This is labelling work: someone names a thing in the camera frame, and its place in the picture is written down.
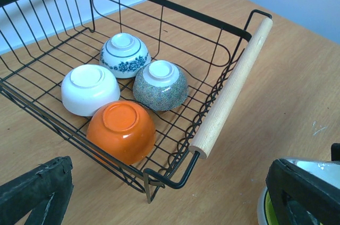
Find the blue floral porcelain bowl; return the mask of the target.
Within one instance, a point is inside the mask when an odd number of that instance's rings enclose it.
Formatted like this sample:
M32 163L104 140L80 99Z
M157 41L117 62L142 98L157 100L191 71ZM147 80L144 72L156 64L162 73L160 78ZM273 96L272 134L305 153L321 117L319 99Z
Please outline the blue floral porcelain bowl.
M100 52L99 64L116 78L135 77L138 70L151 62L145 43L129 33L118 33L107 40Z

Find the green bowl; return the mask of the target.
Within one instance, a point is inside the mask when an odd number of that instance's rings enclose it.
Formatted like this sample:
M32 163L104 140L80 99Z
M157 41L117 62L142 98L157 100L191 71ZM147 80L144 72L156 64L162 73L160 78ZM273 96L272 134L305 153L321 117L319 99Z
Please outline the green bowl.
M263 189L258 199L257 220L259 225L279 225L267 187Z

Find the grey scale pattern bowl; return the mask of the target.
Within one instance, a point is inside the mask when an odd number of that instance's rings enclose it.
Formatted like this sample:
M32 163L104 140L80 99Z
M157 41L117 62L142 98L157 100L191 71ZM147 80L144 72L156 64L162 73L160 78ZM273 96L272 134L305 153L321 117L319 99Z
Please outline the grey scale pattern bowl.
M132 92L135 100L147 108L167 111L184 103L189 87L185 74L177 65L156 60L138 71Z

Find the orange bowl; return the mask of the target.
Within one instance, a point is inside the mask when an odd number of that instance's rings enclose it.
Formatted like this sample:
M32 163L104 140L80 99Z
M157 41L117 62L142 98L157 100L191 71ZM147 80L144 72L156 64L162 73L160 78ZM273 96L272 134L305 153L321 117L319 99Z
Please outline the orange bowl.
M141 105L114 101L93 115L87 139L120 162L132 165L150 153L156 141L156 129Z

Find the plain white bowl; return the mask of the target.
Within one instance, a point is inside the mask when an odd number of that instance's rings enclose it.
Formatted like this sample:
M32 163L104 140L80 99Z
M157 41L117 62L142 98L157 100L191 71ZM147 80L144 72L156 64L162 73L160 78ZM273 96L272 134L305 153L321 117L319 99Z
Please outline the plain white bowl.
M114 74L97 64L84 64L68 72L61 85L63 106L79 116L93 116L102 106L118 101L120 87Z

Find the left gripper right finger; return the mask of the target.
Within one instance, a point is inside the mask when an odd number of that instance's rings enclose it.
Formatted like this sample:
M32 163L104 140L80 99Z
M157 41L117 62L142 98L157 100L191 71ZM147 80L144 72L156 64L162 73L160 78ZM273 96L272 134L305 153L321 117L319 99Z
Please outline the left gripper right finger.
M274 160L266 187L279 224L339 224L339 144L330 161Z

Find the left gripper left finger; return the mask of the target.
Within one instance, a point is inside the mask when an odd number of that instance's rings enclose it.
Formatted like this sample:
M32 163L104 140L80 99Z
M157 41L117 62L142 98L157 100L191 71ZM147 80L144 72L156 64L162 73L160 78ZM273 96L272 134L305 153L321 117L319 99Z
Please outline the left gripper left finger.
M72 191L72 160L55 157L1 186L1 224L61 224Z

